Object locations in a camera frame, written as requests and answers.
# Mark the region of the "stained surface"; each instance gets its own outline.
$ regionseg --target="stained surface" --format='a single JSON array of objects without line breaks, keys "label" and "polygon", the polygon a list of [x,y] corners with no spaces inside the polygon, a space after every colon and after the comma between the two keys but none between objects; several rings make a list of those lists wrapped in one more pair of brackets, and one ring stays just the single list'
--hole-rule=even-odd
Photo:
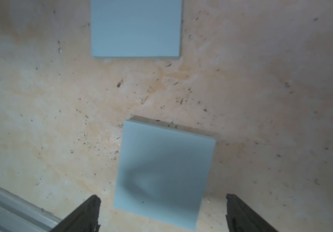
[{"label": "stained surface", "polygon": [[196,231],[227,231],[227,193],[333,231],[333,1],[185,0],[182,32],[178,60],[95,59],[89,1],[0,0],[0,186],[60,218],[97,194],[101,231],[186,231],[113,208],[139,115],[217,141]]},{"label": "stained surface", "polygon": [[179,57],[182,0],[92,0],[96,57]]},{"label": "stained surface", "polygon": [[124,122],[114,207],[194,230],[215,140]]}]

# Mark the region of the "table surface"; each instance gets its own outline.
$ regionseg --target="table surface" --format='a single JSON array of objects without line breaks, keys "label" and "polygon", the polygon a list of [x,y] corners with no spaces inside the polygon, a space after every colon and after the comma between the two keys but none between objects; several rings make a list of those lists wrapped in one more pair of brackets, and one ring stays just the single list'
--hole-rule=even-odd
[{"label": "table surface", "polygon": [[185,0],[181,58],[96,59],[90,2],[0,0],[0,187],[101,231],[186,231],[113,208],[122,123],[217,140],[196,231],[236,194],[276,229],[333,231],[333,1]]}]

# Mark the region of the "dirty floor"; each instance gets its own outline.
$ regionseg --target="dirty floor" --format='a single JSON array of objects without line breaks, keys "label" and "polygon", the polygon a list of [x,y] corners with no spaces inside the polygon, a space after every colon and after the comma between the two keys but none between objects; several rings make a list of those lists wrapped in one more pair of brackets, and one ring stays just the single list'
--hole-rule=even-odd
[{"label": "dirty floor", "polygon": [[333,231],[333,1],[185,0],[181,58],[90,56],[90,1],[0,0],[0,187],[101,231],[187,231],[112,206],[122,123],[217,140],[196,231],[235,193],[281,232]]}]

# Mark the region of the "light blue tile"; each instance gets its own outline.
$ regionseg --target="light blue tile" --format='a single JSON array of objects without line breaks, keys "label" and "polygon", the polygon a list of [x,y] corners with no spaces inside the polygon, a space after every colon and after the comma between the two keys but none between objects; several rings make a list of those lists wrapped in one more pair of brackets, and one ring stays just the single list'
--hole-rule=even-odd
[{"label": "light blue tile", "polygon": [[92,56],[178,58],[182,0],[91,0]]},{"label": "light blue tile", "polygon": [[124,122],[114,207],[194,230],[215,140]]}]

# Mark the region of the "foam block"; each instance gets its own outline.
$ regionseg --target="foam block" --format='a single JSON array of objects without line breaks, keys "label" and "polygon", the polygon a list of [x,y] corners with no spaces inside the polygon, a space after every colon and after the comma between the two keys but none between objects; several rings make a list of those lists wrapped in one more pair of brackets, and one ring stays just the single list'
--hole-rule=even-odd
[{"label": "foam block", "polygon": [[114,207],[194,230],[215,140],[127,120]]},{"label": "foam block", "polygon": [[178,58],[182,0],[91,0],[92,56]]}]

